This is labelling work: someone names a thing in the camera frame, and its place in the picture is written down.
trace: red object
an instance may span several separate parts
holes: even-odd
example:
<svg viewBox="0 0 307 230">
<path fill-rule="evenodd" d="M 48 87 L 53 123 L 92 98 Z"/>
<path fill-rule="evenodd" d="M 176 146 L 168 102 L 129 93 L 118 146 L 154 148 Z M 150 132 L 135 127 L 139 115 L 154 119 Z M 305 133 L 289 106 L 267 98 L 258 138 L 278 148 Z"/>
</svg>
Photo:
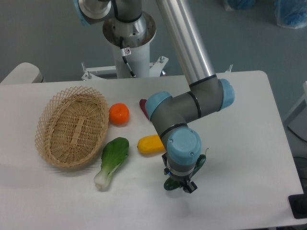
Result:
<svg viewBox="0 0 307 230">
<path fill-rule="evenodd" d="M 116 125 L 122 125 L 129 120 L 129 109 L 123 103 L 117 103 L 111 106 L 109 110 L 110 121 Z"/>
<path fill-rule="evenodd" d="M 149 116 L 148 113 L 145 109 L 145 104 L 146 104 L 146 99 L 140 99 L 140 108 L 142 109 L 143 113 L 145 114 L 145 116 L 147 117 L 147 119 L 149 120 Z"/>
</svg>

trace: yellow pepper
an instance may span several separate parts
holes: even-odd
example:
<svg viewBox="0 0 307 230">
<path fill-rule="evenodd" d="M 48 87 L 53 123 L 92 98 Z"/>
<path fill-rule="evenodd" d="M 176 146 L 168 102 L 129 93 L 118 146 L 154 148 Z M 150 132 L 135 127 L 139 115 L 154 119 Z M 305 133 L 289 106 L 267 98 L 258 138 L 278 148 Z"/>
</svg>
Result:
<svg viewBox="0 0 307 230">
<path fill-rule="evenodd" d="M 158 135 L 143 137 L 138 142 L 138 149 L 142 154 L 166 152 Z"/>
</svg>

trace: white chair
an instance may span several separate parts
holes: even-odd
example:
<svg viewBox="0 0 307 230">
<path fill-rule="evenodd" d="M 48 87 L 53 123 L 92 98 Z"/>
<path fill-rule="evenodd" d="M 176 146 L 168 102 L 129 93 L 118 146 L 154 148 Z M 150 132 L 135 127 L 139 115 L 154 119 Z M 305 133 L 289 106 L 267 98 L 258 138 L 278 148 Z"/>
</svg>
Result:
<svg viewBox="0 0 307 230">
<path fill-rule="evenodd" d="M 0 85 L 41 83 L 45 82 L 43 75 L 38 67 L 24 62 L 19 64 L 9 75 L 0 83 Z"/>
<path fill-rule="evenodd" d="M 287 126 L 290 124 L 297 115 L 302 112 L 307 105 L 307 81 L 304 82 L 303 88 L 305 93 L 301 96 L 301 98 L 292 106 L 289 112 L 283 118 L 283 124 Z"/>
</svg>

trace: green vegetable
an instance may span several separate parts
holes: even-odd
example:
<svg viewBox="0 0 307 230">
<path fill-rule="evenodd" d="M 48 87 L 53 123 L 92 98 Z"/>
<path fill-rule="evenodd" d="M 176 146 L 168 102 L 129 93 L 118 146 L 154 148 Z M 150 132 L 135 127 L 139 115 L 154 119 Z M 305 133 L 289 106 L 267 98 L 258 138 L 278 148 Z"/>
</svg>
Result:
<svg viewBox="0 0 307 230">
<path fill-rule="evenodd" d="M 201 169 L 201 167 L 203 166 L 203 164 L 206 162 L 206 155 L 200 155 L 200 157 L 198 157 L 192 176 L 194 176 L 199 169 Z M 178 181 L 174 181 L 172 178 L 168 178 L 165 182 L 164 182 L 164 189 L 167 191 L 171 191 L 174 190 L 176 188 L 179 188 L 179 182 Z"/>
<path fill-rule="evenodd" d="M 94 178 L 97 188 L 108 187 L 114 172 L 128 156 L 128 149 L 129 141 L 125 138 L 116 138 L 107 143 L 101 155 L 101 171 Z"/>
</svg>

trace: gray floor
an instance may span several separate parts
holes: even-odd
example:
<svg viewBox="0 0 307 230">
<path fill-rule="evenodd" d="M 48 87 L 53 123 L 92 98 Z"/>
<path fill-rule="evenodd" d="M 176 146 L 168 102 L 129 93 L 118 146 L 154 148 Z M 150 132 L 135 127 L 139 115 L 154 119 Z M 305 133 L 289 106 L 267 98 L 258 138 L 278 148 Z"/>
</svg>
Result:
<svg viewBox="0 0 307 230">
<path fill-rule="evenodd" d="M 281 117 L 303 94 L 307 81 L 307 28 L 276 26 L 274 0 L 260 0 L 248 11 L 225 11 L 221 0 L 190 0 L 217 72 L 262 70 L 268 74 Z M 182 74 L 168 32 L 154 0 L 143 8 L 157 24 L 151 61 L 170 58 L 168 75 Z M 47 81 L 77 81 L 87 67 L 114 65 L 102 24 L 84 27 L 71 0 L 0 0 L 0 81 L 14 67 L 30 62 Z M 307 111 L 291 127 L 307 139 Z M 294 155 L 307 157 L 307 145 L 287 132 Z"/>
</svg>

